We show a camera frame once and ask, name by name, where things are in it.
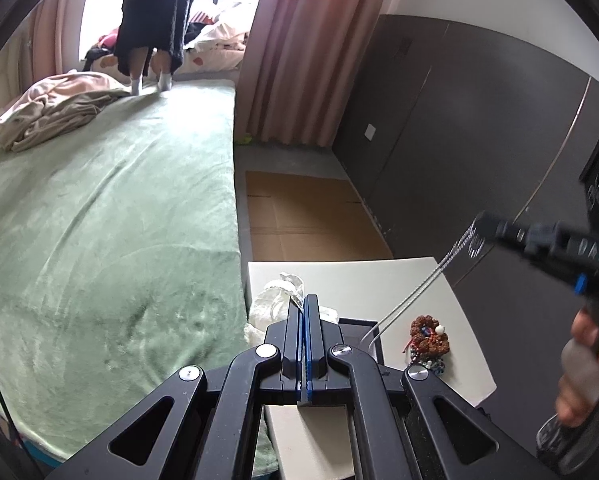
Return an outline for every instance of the triangular cutout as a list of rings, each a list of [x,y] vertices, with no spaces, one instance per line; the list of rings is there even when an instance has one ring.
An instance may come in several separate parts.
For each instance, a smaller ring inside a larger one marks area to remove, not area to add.
[[[435,409],[444,423],[459,461],[472,464],[497,450],[497,444],[460,413],[448,400],[437,397]]]
[[[111,453],[135,465],[147,463],[174,402],[173,397],[162,397],[153,404],[148,412],[115,437],[109,445]]]

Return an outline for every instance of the beige blanket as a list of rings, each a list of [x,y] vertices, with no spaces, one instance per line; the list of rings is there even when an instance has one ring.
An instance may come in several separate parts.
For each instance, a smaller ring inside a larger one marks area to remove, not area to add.
[[[33,84],[0,117],[0,146],[21,152],[89,123],[102,109],[130,95],[98,72],[54,75]]]

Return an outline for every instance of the white table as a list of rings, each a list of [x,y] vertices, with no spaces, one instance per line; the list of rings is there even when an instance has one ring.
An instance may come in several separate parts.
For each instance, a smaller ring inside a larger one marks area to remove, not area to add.
[[[340,317],[379,320],[408,296],[435,269],[433,258],[377,262],[250,262],[248,304],[280,272],[304,280],[305,294],[334,308]],[[404,346],[417,316],[439,319],[449,335],[451,353],[444,357],[443,380],[473,406],[495,391],[484,355],[453,291],[441,276],[382,336],[385,365],[403,370]],[[337,480],[353,475],[345,408],[267,406],[273,446],[287,480]]]

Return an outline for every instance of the person standing on bed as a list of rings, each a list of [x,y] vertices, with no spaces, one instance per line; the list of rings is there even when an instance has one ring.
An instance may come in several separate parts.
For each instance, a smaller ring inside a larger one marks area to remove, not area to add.
[[[139,95],[148,64],[159,76],[158,89],[171,89],[171,74],[184,60],[184,35],[191,0],[123,0],[122,24],[115,56],[118,69],[131,77],[131,93]]]

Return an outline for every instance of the flattened cardboard box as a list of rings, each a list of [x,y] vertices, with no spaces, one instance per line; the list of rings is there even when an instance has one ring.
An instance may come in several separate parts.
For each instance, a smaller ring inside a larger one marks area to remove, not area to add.
[[[255,261],[392,258],[346,180],[247,171],[246,190]]]

